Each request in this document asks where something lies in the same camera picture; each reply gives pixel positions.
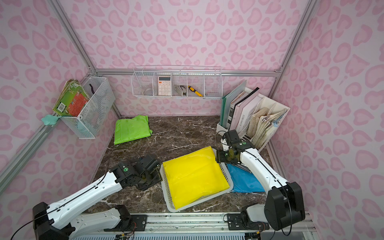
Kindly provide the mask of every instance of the calculator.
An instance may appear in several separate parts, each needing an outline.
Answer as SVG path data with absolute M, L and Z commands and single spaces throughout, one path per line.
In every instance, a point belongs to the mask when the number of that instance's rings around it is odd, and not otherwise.
M 170 77 L 158 78 L 159 96 L 170 96 Z

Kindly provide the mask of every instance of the blue cloth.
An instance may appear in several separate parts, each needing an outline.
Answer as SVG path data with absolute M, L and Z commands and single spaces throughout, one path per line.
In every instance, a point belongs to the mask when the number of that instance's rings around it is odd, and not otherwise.
M 227 168 L 231 174 L 234 192 L 265 192 L 259 180 L 252 173 L 232 164 L 227 164 Z

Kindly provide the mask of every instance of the wire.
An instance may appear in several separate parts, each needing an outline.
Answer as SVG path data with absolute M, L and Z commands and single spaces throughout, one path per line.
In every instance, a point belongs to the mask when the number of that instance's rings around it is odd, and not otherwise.
M 39 218 L 41 218 L 41 217 L 43 217 L 43 216 L 45 216 L 45 215 L 48 215 L 48 214 L 50 214 L 51 212 L 54 212 L 54 211 L 56 211 L 56 209 L 55 209 L 55 210 L 52 210 L 52 211 L 50 211 L 50 212 L 48 212 L 48 213 L 46 213 L 46 214 L 43 214 L 43 215 L 41 215 L 40 217 L 37 217 L 37 218 L 35 218 L 35 219 L 33 219 L 33 220 L 27 222 L 27 223 L 24 224 L 23 226 L 21 226 L 21 227 L 20 227 L 19 229 L 17 229 L 17 230 L 15 231 L 15 233 L 12 235 L 11 240 L 12 240 L 13 237 L 16 235 L 16 233 L 17 233 L 18 231 L 20 231 L 20 229 L 22 229 L 23 227 L 27 226 L 29 223 L 31 223 L 31 222 L 33 222 L 33 221 L 35 221 L 35 220 L 37 220 L 37 219 L 39 219 Z
M 276 230 L 273 232 L 273 235 L 272 235 L 272 237 L 271 237 L 269 240 L 272 240 L 272 239 L 273 239 L 275 233 L 276 233 Z
M 223 221 L 224 221 L 224 222 L 228 222 L 228 221 L 225 221 L 225 220 L 224 220 L 224 218 L 225 218 L 226 215 L 228 215 L 228 214 L 224 214 L 224 216 L 223 216 Z
M 283 190 L 284 190 L 285 196 L 287 197 L 287 201 L 288 201 L 289 214 L 290 214 L 290 218 L 291 218 L 291 227 L 290 227 L 290 229 L 289 229 L 289 233 L 288 233 L 288 234 L 285 234 L 285 232 L 283 231 L 283 229 L 281 229 L 281 231 L 283 232 L 283 234 L 284 234 L 285 236 L 289 236 L 289 235 L 291 234 L 291 231 L 292 231 L 292 211 L 291 211 L 291 204 L 289 203 L 288 194 L 287 194 L 287 192 L 285 191 L 285 187 L 283 187 Z
M 133 232 L 133 237 L 132 237 L 131 239 L 134 239 L 134 238 L 135 238 L 135 229 L 136 229 L 136 227 L 137 227 L 136 223 L 135 223 L 135 222 L 133 222 L 133 223 L 135 224 L 135 227 L 134 227 L 133 230 L 132 230 L 132 232 Z
M 104 180 L 105 176 L 107 176 L 108 169 L 109 169 L 109 160 L 111 159 L 112 152 L 115 151 L 115 150 L 119 150 L 119 149 L 129 149 L 129 148 L 128 148 L 128 147 L 121 147 L 121 148 L 112 149 L 112 151 L 109 153 L 109 156 L 108 156 L 108 164 L 107 164 L 107 168 L 106 168 L 105 174 L 104 174 L 103 178 L 96 184 L 96 186 L 99 185 L 99 184 Z M 94 187 L 95 187 L 95 186 L 93 186 L 93 187 L 91 187 L 90 189 L 88 189 L 87 191 L 85 191 L 85 192 L 83 192 L 83 193 L 77 195 L 76 197 L 72 198 L 72 199 L 69 200 L 68 202 L 66 202 L 66 203 L 64 203 L 63 205 L 61 205 L 60 207 L 58 207 L 58 208 L 56 208 L 56 209 L 54 209 L 54 210 L 52 210 L 52 211 L 50 211 L 50 212 L 47 212 L 46 214 L 43 214 L 43 215 L 41 215 L 40 217 L 37 217 L 37 218 L 35 218 L 35 219 L 33 219 L 33 220 L 27 222 L 26 224 L 24 224 L 23 226 L 21 226 L 19 229 L 17 229 L 17 230 L 15 231 L 15 233 L 12 235 L 12 237 L 11 237 L 10 240 L 13 240 L 13 237 L 16 235 L 16 233 L 17 233 L 18 231 L 20 231 L 20 229 L 22 229 L 23 227 L 27 226 L 29 223 L 31 223 L 31 222 L 33 222 L 33 221 L 35 221 L 35 220 L 37 220 L 37 219 L 39 219 L 39 218 L 41 218 L 41 217 L 43 217 L 43 216 L 46 216 L 46 215 L 48 215 L 48 214 L 50 214 L 50 213 L 52 213 L 52 212 L 54 212 L 54 211 L 60 209 L 61 207 L 65 206 L 66 204 L 72 202 L 72 201 L 75 200 L 76 198 L 78 198 L 78 197 L 80 197 L 81 195 L 85 194 L 86 192 L 92 190 Z
M 252 233 L 249 237 L 246 237 L 245 239 L 250 239 L 250 238 L 252 238 L 255 234 L 257 235 L 257 231 L 254 232 L 254 233 Z

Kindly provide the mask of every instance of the white wire shelf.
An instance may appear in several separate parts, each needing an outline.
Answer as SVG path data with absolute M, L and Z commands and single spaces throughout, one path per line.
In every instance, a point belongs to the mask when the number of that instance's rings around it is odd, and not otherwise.
M 175 71 L 172 67 L 175 66 L 135 66 L 131 80 L 133 95 L 147 98 L 222 98 L 223 77 L 221 68 L 209 67 L 207 70 L 207 68 L 193 67 L 194 69 L 199 68 L 201 71 L 197 69 L 191 72 L 190 69 Z M 170 96 L 159 95 L 158 77 L 170 77 Z M 180 85 L 186 88 L 186 96 L 182 96 L 176 91 L 176 87 Z M 188 86 L 194 88 L 202 97 L 189 90 Z
M 94 94 L 90 84 L 96 90 Z M 89 101 L 77 117 L 62 117 L 61 120 L 80 139 L 95 139 L 115 101 L 115 96 L 107 78 L 90 77 L 83 88 L 91 96 Z

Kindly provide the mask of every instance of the pink wallpaper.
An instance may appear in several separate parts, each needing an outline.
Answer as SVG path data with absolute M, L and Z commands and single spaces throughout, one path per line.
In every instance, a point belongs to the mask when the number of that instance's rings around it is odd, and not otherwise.
M 0 3 L 0 171 L 51 113 L 63 84 L 87 72 L 44 0 Z M 88 185 L 114 132 L 109 112 L 99 136 L 79 140 L 60 122 L 0 196 L 0 239 L 32 219 L 32 207 Z M 32 224 L 15 239 L 34 239 Z
M 44 0 L 0 3 L 0 172 L 70 78 L 88 72 Z
M 277 69 L 307 0 L 62 0 L 98 68 Z
M 78 139 L 59 122 L 48 139 L 0 196 L 0 239 L 9 240 L 32 220 L 32 208 L 65 198 L 87 186 L 98 169 L 114 133 L 116 114 L 111 110 L 96 139 Z M 35 239 L 32 224 L 15 239 Z
M 116 97 L 116 106 L 124 116 L 149 115 L 220 115 L 221 100 L 186 98 L 137 98 L 132 94 L 132 76 L 105 76 Z M 271 77 L 223 77 L 223 94 L 229 93 L 241 81 L 247 79 L 247 87 L 268 95 L 275 78 Z
M 324 240 L 384 238 L 384 1 L 323 0 L 275 100 L 273 137 Z

